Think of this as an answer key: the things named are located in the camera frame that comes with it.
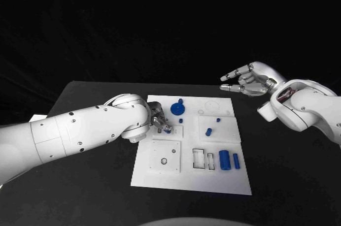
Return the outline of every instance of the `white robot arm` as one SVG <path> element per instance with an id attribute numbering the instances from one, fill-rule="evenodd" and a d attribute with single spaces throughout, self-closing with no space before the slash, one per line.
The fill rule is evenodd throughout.
<path id="1" fill-rule="evenodd" d="M 104 105 L 0 129 L 0 185 L 35 166 L 87 151 L 121 135 L 131 143 L 150 125 L 170 131 L 157 102 L 123 94 Z"/>
<path id="2" fill-rule="evenodd" d="M 296 131 L 311 126 L 319 128 L 329 140 L 341 144 L 341 97 L 311 80 L 288 81 L 277 71 L 262 62 L 253 62 L 225 76 L 221 81 L 240 75 L 240 85 L 224 84 L 220 89 L 249 96 L 272 94 L 257 112 L 270 122 L 276 118 Z"/>

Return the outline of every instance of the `small blue part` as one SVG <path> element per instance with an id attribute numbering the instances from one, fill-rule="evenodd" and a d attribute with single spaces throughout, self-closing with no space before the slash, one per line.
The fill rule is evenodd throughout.
<path id="1" fill-rule="evenodd" d="M 208 128 L 208 130 L 207 130 L 207 136 L 211 136 L 211 132 L 212 132 L 212 129 L 211 128 Z"/>
<path id="2" fill-rule="evenodd" d="M 236 153 L 233 154 L 233 161 L 234 161 L 234 167 L 236 167 L 236 169 L 240 169 L 238 155 L 237 155 Z"/>
<path id="3" fill-rule="evenodd" d="M 228 151 L 220 151 L 218 152 L 218 158 L 220 158 L 220 168 L 221 168 L 221 170 L 231 170 L 231 162 L 230 162 Z"/>
<path id="4" fill-rule="evenodd" d="M 182 115 L 185 112 L 185 106 L 183 106 L 183 100 L 179 99 L 178 103 L 172 104 L 170 106 L 170 112 L 173 115 Z"/>

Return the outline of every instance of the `white board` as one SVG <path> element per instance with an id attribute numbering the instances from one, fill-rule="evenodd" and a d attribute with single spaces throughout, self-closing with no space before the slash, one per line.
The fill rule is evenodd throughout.
<path id="1" fill-rule="evenodd" d="M 185 113 L 176 116 L 170 112 L 170 106 L 178 102 L 179 98 L 183 100 Z M 149 96 L 147 102 L 152 101 L 157 101 L 162 104 L 169 125 L 176 129 L 176 135 L 157 133 L 157 128 L 150 127 L 146 139 L 139 142 L 130 185 L 251 195 L 231 99 Z M 211 136 L 205 136 L 207 126 L 212 127 Z M 175 172 L 173 168 L 170 168 L 172 171 L 157 172 L 159 169 L 150 171 L 150 165 L 156 162 L 159 164 L 163 156 L 160 151 L 156 157 L 150 157 L 150 150 L 156 147 L 153 143 L 156 140 L 179 142 L 179 172 Z M 204 150 L 205 169 L 202 170 L 194 169 L 192 149 Z M 220 150 L 230 152 L 231 170 L 220 169 Z M 240 169 L 234 167 L 234 153 L 238 154 Z M 208 154 L 212 154 L 212 160 L 208 160 Z M 210 170 L 210 162 L 214 163 L 214 170 Z"/>

